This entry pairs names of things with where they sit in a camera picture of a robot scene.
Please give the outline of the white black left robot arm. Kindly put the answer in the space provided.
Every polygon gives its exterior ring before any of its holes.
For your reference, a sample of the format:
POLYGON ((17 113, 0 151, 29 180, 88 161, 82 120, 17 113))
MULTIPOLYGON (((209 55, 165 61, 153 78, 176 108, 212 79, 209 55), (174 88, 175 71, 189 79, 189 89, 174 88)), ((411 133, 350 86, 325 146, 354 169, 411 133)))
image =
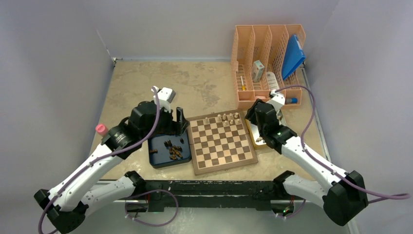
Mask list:
POLYGON ((92 190, 103 175, 123 162, 142 143, 156 135, 182 135, 189 122, 181 107, 176 117, 154 101, 143 101, 132 109, 129 117, 106 132, 95 151, 68 178, 52 189, 38 190, 34 198, 56 231, 68 234, 85 218, 101 207, 121 198, 140 199, 160 192, 162 182, 145 180, 138 172, 129 171, 120 179, 92 190))

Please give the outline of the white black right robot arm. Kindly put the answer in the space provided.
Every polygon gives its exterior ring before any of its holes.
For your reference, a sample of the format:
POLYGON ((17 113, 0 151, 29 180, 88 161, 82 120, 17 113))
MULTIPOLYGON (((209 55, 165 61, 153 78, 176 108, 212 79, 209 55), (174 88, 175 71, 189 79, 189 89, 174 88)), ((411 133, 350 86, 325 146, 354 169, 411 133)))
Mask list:
POLYGON ((302 143, 297 133, 279 123, 276 108, 280 105, 278 101, 257 99, 245 118, 258 127, 260 137, 269 148, 301 166, 314 181, 285 172, 274 180, 274 194, 279 198, 301 197, 323 208, 334 223, 346 225, 369 204, 365 192, 346 183, 348 180, 365 188, 362 175, 357 171, 348 173, 302 143))

